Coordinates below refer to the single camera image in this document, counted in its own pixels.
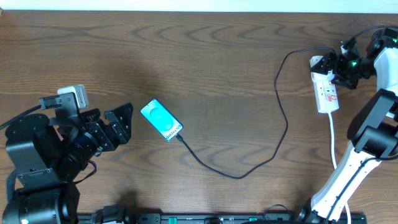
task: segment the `white cable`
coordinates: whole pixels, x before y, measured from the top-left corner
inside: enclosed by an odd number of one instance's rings
[[[331,118],[331,112],[328,112],[329,122],[330,122],[330,154],[331,154],[331,162],[333,163],[333,168],[336,169],[336,157],[335,157],[335,129],[333,127],[333,119]],[[351,224],[351,213],[349,212],[348,202],[344,205],[346,207],[347,213],[347,224]]]

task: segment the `white power strip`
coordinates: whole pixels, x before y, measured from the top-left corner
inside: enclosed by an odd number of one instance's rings
[[[322,56],[312,57],[310,60],[311,67],[318,63],[321,58]],[[327,75],[311,72],[319,113],[331,113],[339,108],[336,87],[330,82],[334,76],[332,72]]]

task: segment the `tabletop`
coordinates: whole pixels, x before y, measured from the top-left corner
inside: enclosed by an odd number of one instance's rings
[[[317,112],[308,60],[291,55],[278,79],[289,130],[270,163],[242,180],[199,165],[182,143],[167,142],[140,114],[157,98],[184,125],[180,133],[203,162],[242,175],[270,158],[285,129],[274,78],[286,54],[340,42],[396,15],[4,11],[0,17],[0,123],[57,89],[84,84],[90,108],[131,102],[127,145],[93,160],[97,173],[78,184],[79,212],[115,203],[165,213],[261,213],[281,203],[304,205],[333,172],[327,114]],[[371,32],[358,39],[363,52]],[[356,90],[337,88],[336,154],[346,131],[376,92],[375,77]],[[55,116],[47,110],[49,116]],[[0,131],[0,148],[6,137]],[[349,200],[369,223],[395,223],[396,162],[383,162]],[[14,169],[0,150],[0,210]],[[77,179],[91,172],[84,170]]]

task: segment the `wood grain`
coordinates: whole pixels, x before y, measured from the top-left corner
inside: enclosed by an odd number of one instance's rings
[[[207,164],[241,175],[269,158],[285,123],[273,89],[292,50],[330,46],[395,15],[6,11],[0,18],[0,123],[83,83],[92,108],[134,106],[128,145],[95,158],[98,172],[79,184],[78,210],[121,203],[163,212],[262,212],[274,203],[295,209],[332,172],[327,115],[318,114],[308,60],[292,55],[278,81],[289,131],[276,159],[243,180],[202,168],[182,144],[167,142],[140,115],[153,97],[184,124],[182,136]],[[369,41],[359,38],[361,48]],[[339,88],[333,113],[338,159],[346,130],[372,97],[376,80]],[[45,111],[53,116],[53,111]],[[6,138],[0,132],[0,148]],[[369,223],[395,223],[396,162],[381,164],[349,201]],[[14,166],[0,151],[0,210]],[[89,169],[78,177],[83,177]]]

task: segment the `white background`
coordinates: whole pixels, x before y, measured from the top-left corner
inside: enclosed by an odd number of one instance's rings
[[[398,13],[398,0],[0,0],[3,9]]]

